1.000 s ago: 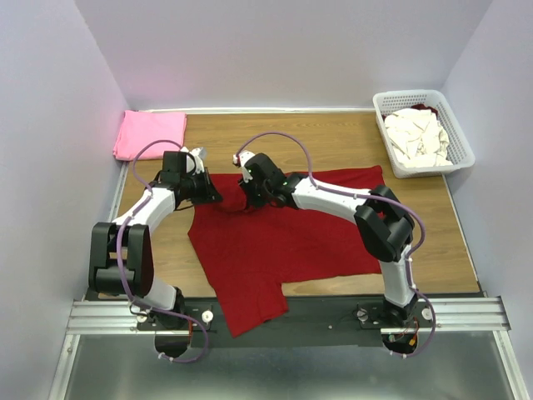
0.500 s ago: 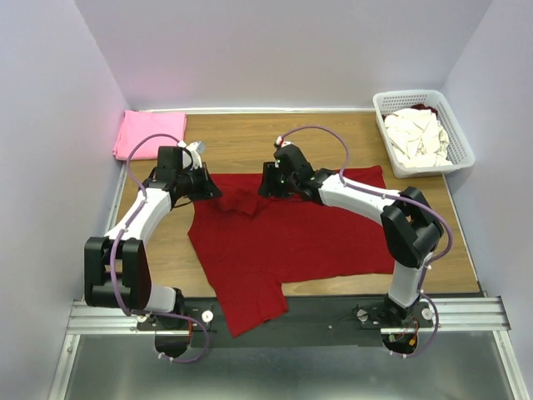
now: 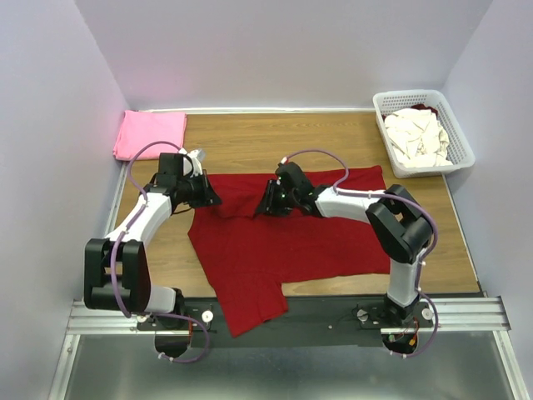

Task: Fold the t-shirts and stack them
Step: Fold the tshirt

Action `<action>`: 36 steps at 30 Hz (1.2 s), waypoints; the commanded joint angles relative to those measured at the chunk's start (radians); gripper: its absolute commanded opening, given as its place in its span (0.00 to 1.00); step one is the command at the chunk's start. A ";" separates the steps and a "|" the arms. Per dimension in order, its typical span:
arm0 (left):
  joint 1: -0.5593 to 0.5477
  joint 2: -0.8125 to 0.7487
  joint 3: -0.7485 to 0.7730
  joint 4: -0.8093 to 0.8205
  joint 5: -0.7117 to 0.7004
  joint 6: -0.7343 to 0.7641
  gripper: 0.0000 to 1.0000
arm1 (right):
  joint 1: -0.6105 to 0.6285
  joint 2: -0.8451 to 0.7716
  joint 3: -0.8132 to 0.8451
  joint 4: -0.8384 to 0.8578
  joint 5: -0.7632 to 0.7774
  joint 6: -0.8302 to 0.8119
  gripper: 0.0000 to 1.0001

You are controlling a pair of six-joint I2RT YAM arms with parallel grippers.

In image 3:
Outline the red t shirt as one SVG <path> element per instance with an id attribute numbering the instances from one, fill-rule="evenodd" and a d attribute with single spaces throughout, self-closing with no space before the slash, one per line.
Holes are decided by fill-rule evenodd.
<path id="1" fill-rule="evenodd" d="M 214 174 L 222 202 L 194 212 L 188 237 L 238 337 L 288 310 L 282 284 L 387 274 L 390 259 L 370 225 L 344 218 L 255 213 L 269 173 Z"/>

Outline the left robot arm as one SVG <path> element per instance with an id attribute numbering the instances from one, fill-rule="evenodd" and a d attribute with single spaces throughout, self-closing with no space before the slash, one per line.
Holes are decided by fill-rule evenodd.
<path id="1" fill-rule="evenodd" d="M 221 204 L 202 167 L 201 149 L 162 153 L 149 182 L 138 185 L 137 203 L 126 218 L 84 250 L 83 301 L 93 310 L 120 311 L 129 317 L 152 317 L 178 329 L 187 316 L 182 291 L 152 283 L 147 246 L 178 206 L 204 208 Z"/>

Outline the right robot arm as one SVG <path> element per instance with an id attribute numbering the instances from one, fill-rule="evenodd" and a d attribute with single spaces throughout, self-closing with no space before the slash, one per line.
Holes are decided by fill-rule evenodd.
<path id="1" fill-rule="evenodd" d="M 275 174 L 254 214 L 285 217 L 297 209 L 317 218 L 369 224 L 391 261 L 381 317 L 395 327 L 410 321 L 420 301 L 421 268 L 436 228 L 409 192 L 397 184 L 378 191 L 316 186 L 294 162 L 280 163 Z"/>

